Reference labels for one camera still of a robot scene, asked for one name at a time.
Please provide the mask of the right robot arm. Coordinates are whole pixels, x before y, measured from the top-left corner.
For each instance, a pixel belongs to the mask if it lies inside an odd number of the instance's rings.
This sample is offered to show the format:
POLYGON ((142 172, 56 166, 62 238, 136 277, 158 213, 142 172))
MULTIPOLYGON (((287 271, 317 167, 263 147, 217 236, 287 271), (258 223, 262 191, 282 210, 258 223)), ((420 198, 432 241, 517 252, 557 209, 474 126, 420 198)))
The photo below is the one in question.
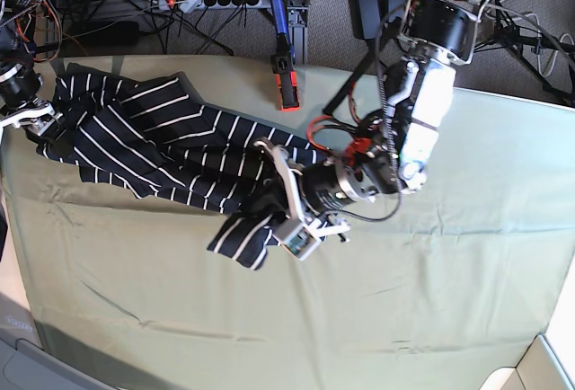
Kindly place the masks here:
POLYGON ((1 130, 24 129, 48 153, 67 158, 73 152, 73 133, 66 129, 65 114, 38 96, 43 82, 34 70, 40 60, 32 27, 41 7, 61 36, 62 24, 49 0, 1 0, 1 130))

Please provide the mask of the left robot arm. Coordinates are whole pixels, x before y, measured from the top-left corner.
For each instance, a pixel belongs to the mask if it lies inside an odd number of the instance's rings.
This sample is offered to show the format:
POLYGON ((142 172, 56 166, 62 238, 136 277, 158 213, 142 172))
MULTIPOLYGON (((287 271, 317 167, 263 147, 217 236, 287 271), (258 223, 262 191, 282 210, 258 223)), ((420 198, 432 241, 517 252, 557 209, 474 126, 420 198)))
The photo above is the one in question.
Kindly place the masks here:
POLYGON ((351 141, 340 153, 303 167, 285 147, 258 140, 274 167, 274 177, 240 210, 270 217, 275 237, 296 248, 348 230, 349 205, 381 195, 402 197, 418 191, 438 141, 438 129, 454 93, 456 66, 470 63, 482 13, 490 0, 404 0, 381 20, 375 46, 323 108, 309 133, 337 129, 351 141), (353 124, 338 122, 335 110, 352 102, 353 89, 376 66, 386 43, 398 38, 407 53, 388 68, 378 68, 380 106, 353 124))

